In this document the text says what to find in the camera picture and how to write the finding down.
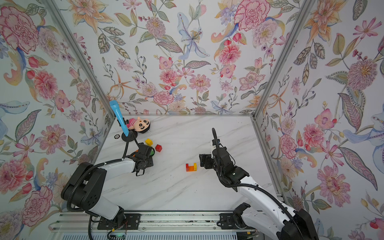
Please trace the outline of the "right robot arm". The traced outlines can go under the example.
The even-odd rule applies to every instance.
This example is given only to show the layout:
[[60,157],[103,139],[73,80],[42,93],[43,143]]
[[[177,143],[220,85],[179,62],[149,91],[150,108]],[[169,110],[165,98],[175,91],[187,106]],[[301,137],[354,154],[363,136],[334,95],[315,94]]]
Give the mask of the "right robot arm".
[[213,169],[226,187],[246,197],[234,211],[234,221],[240,228],[252,227],[273,240],[319,239],[310,214],[284,204],[262,188],[250,174],[236,166],[225,147],[212,149],[210,154],[200,154],[200,166]]

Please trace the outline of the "small red lego brick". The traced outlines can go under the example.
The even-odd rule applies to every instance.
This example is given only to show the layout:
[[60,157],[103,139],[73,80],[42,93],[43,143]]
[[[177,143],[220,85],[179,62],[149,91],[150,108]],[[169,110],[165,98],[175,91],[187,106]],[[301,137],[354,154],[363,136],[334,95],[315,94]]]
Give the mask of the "small red lego brick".
[[189,165],[186,164],[186,172],[194,172],[195,171],[195,165]]

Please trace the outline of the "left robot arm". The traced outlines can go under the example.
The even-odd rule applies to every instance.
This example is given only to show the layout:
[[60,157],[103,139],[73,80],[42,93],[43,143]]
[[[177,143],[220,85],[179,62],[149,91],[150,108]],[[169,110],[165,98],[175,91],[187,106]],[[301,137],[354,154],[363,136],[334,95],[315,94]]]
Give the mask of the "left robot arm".
[[122,158],[96,165],[80,164],[61,192],[67,210],[99,216],[120,226],[126,218],[125,210],[102,196],[104,184],[123,174],[134,173],[139,177],[140,172],[154,165],[154,155],[154,148],[140,143],[137,151]]

